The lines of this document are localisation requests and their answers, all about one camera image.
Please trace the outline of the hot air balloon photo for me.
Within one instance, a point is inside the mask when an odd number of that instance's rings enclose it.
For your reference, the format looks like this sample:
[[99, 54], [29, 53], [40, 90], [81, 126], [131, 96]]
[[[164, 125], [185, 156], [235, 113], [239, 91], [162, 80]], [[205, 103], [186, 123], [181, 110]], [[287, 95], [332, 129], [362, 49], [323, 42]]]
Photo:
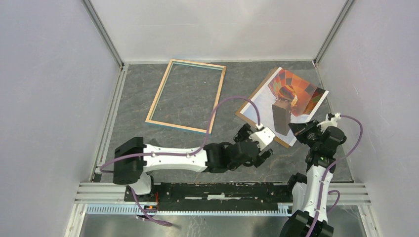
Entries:
[[329, 93], [318, 83], [309, 82], [284, 68], [270, 82], [269, 88], [277, 97], [272, 111], [275, 131], [281, 135], [291, 132], [289, 123], [312, 120]]

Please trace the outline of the wooden picture frame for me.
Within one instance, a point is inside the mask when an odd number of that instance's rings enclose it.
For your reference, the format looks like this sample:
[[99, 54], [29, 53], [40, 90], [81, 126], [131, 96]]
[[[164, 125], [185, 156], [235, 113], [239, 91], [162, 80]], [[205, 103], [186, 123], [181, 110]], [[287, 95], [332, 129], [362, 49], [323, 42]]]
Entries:
[[146, 123], [197, 133], [211, 131], [227, 67], [170, 59]]

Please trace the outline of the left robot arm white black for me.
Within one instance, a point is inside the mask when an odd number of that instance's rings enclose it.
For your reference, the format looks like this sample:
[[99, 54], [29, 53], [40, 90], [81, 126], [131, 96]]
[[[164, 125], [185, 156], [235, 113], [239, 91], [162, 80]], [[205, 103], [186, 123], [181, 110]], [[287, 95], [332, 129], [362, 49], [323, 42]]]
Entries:
[[134, 137], [115, 149], [113, 184], [132, 187], [139, 198], [150, 201], [155, 196], [155, 170], [189, 170], [224, 173], [241, 166], [261, 166], [272, 155], [269, 145], [273, 131], [262, 125], [243, 125], [233, 143], [210, 143], [203, 147], [179, 149], [145, 144], [143, 137]]

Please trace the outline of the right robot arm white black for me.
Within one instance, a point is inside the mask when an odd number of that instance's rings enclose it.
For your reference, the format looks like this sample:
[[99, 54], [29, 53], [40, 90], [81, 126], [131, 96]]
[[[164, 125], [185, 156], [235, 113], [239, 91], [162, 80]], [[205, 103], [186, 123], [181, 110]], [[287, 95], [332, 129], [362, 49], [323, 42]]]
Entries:
[[292, 175], [285, 188], [293, 201], [292, 215], [281, 230], [282, 237], [331, 237], [334, 228], [328, 224], [327, 196], [335, 170], [334, 155], [346, 141], [337, 119], [319, 122], [290, 123], [296, 139], [309, 146], [305, 158], [306, 174]]

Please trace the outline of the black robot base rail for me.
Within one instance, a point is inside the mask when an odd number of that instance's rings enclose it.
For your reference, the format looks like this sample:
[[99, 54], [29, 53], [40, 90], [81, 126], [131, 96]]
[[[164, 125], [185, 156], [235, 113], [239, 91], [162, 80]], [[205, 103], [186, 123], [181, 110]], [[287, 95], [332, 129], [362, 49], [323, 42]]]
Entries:
[[305, 183], [160, 183], [150, 193], [126, 187], [124, 201], [154, 202], [158, 211], [275, 211], [303, 202]]

